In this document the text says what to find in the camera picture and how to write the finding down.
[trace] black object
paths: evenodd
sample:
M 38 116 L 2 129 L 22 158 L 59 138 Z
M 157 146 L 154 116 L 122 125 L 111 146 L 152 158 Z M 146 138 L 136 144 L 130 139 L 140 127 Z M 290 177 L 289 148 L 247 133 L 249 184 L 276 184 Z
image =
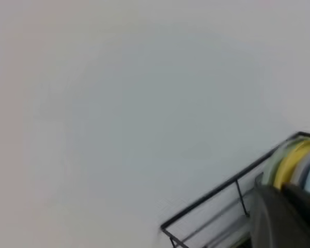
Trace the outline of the black object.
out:
M 202 205 L 203 203 L 207 202 L 208 200 L 210 200 L 211 198 L 213 198 L 214 196 L 216 196 L 217 194 L 219 194 L 220 192 L 222 192 L 224 189 L 226 189 L 227 187 L 229 187 L 232 184 L 235 184 L 238 190 L 238 194 L 239 194 L 239 202 L 242 205 L 242 208 L 244 210 L 244 214 L 246 216 L 246 218 L 249 218 L 249 212 L 246 210 L 245 207 L 245 203 L 244 203 L 244 199 L 243 199 L 243 194 L 241 193 L 240 187 L 239 187 L 239 179 L 242 178 L 243 176 L 245 176 L 246 174 L 248 174 L 249 172 L 251 172 L 253 169 L 255 169 L 256 167 L 258 167 L 261 163 L 263 163 L 265 160 L 267 160 L 269 157 L 272 156 L 272 154 L 277 150 L 277 148 L 284 142 L 291 140 L 291 139 L 295 139 L 298 136 L 303 136 L 303 137 L 310 137 L 310 133 L 306 133 L 306 132 L 297 132 L 295 134 L 293 134 L 292 136 L 290 136 L 288 139 L 284 140 L 283 142 L 281 142 L 279 145 L 277 145 L 275 148 L 273 148 L 272 150 L 270 150 L 269 152 L 267 152 L 265 155 L 263 155 L 262 157 L 260 157 L 259 159 L 257 159 L 255 162 L 251 163 L 249 166 L 247 166 L 245 169 L 243 169 L 242 171 L 238 172 L 237 174 L 235 174 L 234 176 L 232 176 L 231 178 L 229 178 L 228 180 L 226 180 L 225 182 L 221 183 L 219 186 L 217 186 L 216 188 L 214 188 L 213 190 L 211 190 L 209 193 L 205 194 L 204 196 L 202 196 L 201 198 L 197 199 L 195 202 L 191 203 L 189 206 L 185 207 L 184 209 L 182 209 L 181 211 L 179 211 L 177 214 L 175 214 L 173 217 L 171 217 L 170 219 L 168 219 L 167 221 L 165 221 L 161 226 L 160 229 L 163 233 L 165 233 L 169 238 L 170 241 L 173 245 L 173 248 L 177 248 L 179 246 L 181 246 L 182 248 L 189 248 L 185 242 L 188 241 L 190 238 L 192 238 L 196 233 L 200 232 L 202 229 L 204 229 L 206 226 L 210 225 L 212 223 L 212 221 L 207 221 L 206 224 L 202 225 L 200 228 L 197 229 L 197 231 L 194 231 L 191 235 L 188 235 L 187 238 L 184 239 L 178 239 L 176 236 L 174 236 L 173 234 L 171 234 L 167 228 L 170 227 L 171 225 L 173 225 L 174 223 L 176 223 L 178 220 L 180 220 L 181 218 L 183 218 L 184 216 L 186 216 L 188 213 L 190 213 L 191 211 L 193 211 L 194 209 L 196 209 L 197 207 L 199 207 L 200 205 Z
M 310 193 L 290 183 L 284 184 L 281 190 L 282 195 L 310 227 Z
M 310 248 L 310 227 L 273 186 L 259 186 L 251 211 L 254 248 Z

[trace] black metal rack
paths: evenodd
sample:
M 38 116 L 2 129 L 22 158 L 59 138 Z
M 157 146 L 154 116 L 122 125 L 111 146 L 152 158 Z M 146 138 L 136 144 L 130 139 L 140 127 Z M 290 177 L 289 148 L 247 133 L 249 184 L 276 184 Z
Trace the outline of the black metal rack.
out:
M 177 248 L 177 247 L 182 247 L 182 248 L 189 248 L 185 243 L 186 241 L 188 241 L 190 238 L 192 238 L 196 233 L 200 232 L 202 229 L 204 229 L 206 226 L 210 225 L 212 223 L 212 220 L 207 221 L 204 225 L 202 225 L 201 227 L 199 227 L 197 230 L 195 230 L 194 232 L 192 232 L 190 235 L 188 235 L 187 237 L 185 237 L 184 239 L 178 239 L 175 235 L 171 234 L 167 229 L 168 227 L 170 227 L 171 225 L 173 225 L 174 223 L 176 223 L 178 220 L 180 220 L 181 218 L 183 218 L 184 216 L 186 216 L 188 213 L 190 213 L 191 211 L 193 211 L 194 209 L 196 209 L 197 207 L 199 207 L 200 205 L 202 205 L 203 203 L 207 202 L 208 200 L 210 200 L 211 198 L 213 198 L 214 196 L 218 195 L 220 192 L 222 192 L 224 189 L 226 189 L 227 187 L 229 187 L 232 184 L 235 184 L 238 190 L 238 194 L 239 194 L 239 199 L 238 201 L 241 203 L 241 206 L 243 208 L 243 212 L 246 218 L 249 218 L 249 212 L 246 209 L 245 206 L 245 202 L 244 202 L 244 195 L 249 194 L 249 192 L 246 192 L 244 195 L 241 193 L 241 189 L 240 189 L 240 185 L 239 185 L 239 179 L 241 179 L 243 176 L 245 176 L 246 174 L 248 174 L 249 172 L 251 172 L 253 169 L 255 169 L 256 167 L 258 167 L 260 164 L 262 164 L 265 160 L 267 160 L 268 158 L 270 158 L 272 156 L 272 154 L 278 149 L 278 147 L 283 144 L 284 142 L 291 140 L 291 139 L 295 139 L 298 136 L 304 136 L 304 137 L 310 137 L 310 133 L 307 132 L 297 132 L 293 135 L 291 135 L 289 138 L 287 138 L 286 140 L 282 141 L 280 144 L 278 144 L 275 148 L 273 148 L 272 150 L 268 151 L 266 154 L 264 154 L 262 157 L 260 157 L 259 159 L 257 159 L 256 161 L 254 161 L 253 163 L 251 163 L 249 166 L 247 166 L 245 169 L 243 169 L 242 171 L 238 172 L 237 174 L 235 174 L 234 176 L 232 176 L 231 178 L 229 178 L 228 180 L 226 180 L 225 182 L 221 183 L 220 185 L 218 185 L 217 187 L 215 187 L 213 190 L 211 190 L 209 193 L 205 194 L 204 196 L 202 196 L 201 198 L 199 198 L 198 200 L 196 200 L 195 202 L 191 203 L 189 206 L 185 207 L 184 209 L 182 209 L 181 211 L 179 211 L 177 214 L 175 214 L 174 216 L 172 216 L 170 219 L 168 219 L 167 221 L 165 221 L 161 226 L 160 229 L 163 233 L 165 233 L 171 241 L 171 244 L 173 246 L 173 248 Z

